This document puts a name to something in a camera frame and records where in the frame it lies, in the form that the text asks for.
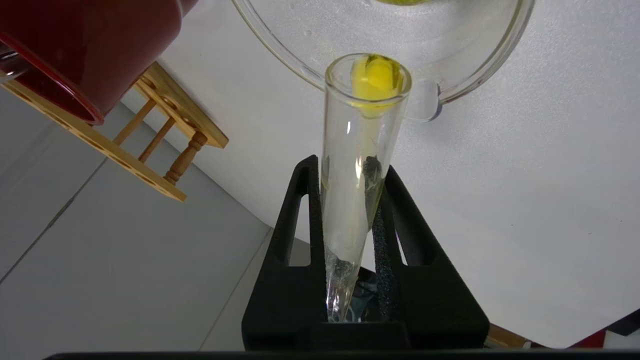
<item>glass dish lid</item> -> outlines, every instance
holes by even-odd
[[[534,0],[234,0],[260,41],[310,84],[349,53],[378,53],[410,71],[407,117],[429,120],[505,62]]]

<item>white surface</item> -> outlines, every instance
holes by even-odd
[[[640,330],[632,332],[628,336],[618,335],[615,332],[607,331],[604,338],[604,348],[609,349],[639,349],[640,348]]]
[[[127,108],[116,107],[113,120]],[[0,279],[104,155],[0,88]]]
[[[244,271],[242,278],[238,281],[227,305],[220,313],[202,348],[200,348],[201,351],[244,351],[242,318],[244,310],[249,304],[253,285],[258,279],[258,274],[260,274],[262,261],[269,248],[272,231],[273,229],[267,234],[260,249],[258,249],[251,263]],[[291,247],[289,266],[309,265],[311,263],[310,252],[311,249],[308,243],[295,239]]]
[[[635,0],[540,1],[489,82],[397,142],[392,164],[490,321],[546,346],[640,307],[638,23]],[[320,153],[322,93],[229,1],[200,1],[161,61],[230,138],[198,166],[273,226],[295,164]]]
[[[111,136],[133,116],[114,112],[126,116],[108,119]],[[141,126],[124,147],[140,153],[153,136]],[[177,155],[163,142],[147,163]],[[107,161],[0,285],[0,359],[198,350],[269,227],[197,168],[179,186],[185,203]]]

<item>black foam padding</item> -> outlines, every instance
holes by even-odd
[[[403,321],[404,311],[401,305],[396,277],[392,270],[387,244],[387,236],[391,235],[395,237],[395,231],[392,228],[393,224],[390,224],[389,221],[385,223],[383,217],[383,209],[379,206],[376,212],[376,218],[373,221],[372,231],[380,314],[384,321]]]
[[[390,208],[395,236],[387,236],[388,258],[397,281],[413,348],[482,347],[489,320],[424,221],[402,180],[389,167],[388,196],[380,206]],[[398,241],[408,265],[402,264]],[[410,259],[419,262],[415,266]]]

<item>red object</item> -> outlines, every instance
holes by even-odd
[[[180,31],[197,0],[0,0],[0,42],[33,67],[17,80],[101,125]]]
[[[606,330],[600,330],[593,335],[588,336],[576,344],[572,348],[602,348],[604,346],[604,338],[607,334]]]

